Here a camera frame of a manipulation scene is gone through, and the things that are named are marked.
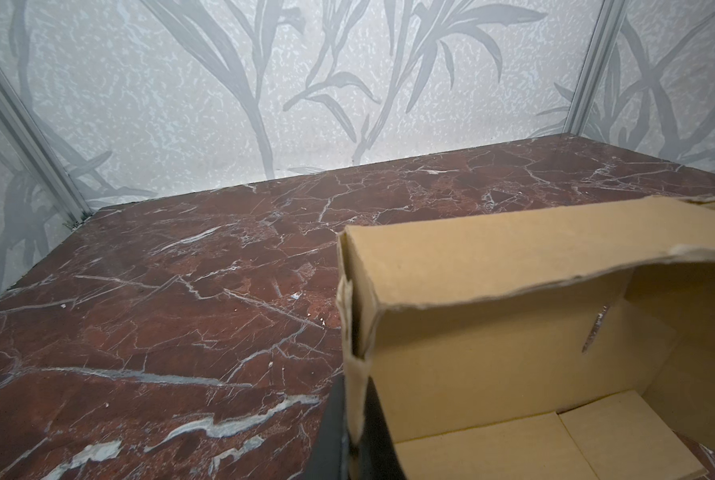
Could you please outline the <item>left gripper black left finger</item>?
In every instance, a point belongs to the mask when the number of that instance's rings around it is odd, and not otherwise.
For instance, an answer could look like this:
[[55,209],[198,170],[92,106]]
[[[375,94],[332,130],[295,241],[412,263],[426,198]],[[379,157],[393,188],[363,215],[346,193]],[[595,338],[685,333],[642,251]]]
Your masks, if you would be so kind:
[[302,478],[305,480],[347,480],[348,450],[344,377],[339,374],[331,385],[319,430]]

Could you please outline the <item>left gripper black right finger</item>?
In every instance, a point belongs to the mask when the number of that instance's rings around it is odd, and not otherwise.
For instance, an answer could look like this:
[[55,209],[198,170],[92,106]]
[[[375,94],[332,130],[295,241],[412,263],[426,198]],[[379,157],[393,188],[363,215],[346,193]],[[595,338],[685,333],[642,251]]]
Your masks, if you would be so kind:
[[365,399],[365,425],[359,440],[359,478],[363,480],[405,479],[391,432],[381,408],[375,382],[369,378]]

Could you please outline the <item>brown cardboard box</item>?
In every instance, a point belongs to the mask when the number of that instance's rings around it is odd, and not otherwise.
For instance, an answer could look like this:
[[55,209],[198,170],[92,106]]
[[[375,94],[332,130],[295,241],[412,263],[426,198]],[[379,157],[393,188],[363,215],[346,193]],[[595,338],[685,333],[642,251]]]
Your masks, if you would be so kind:
[[369,378],[407,479],[695,479],[715,450],[715,199],[347,226],[347,473]]

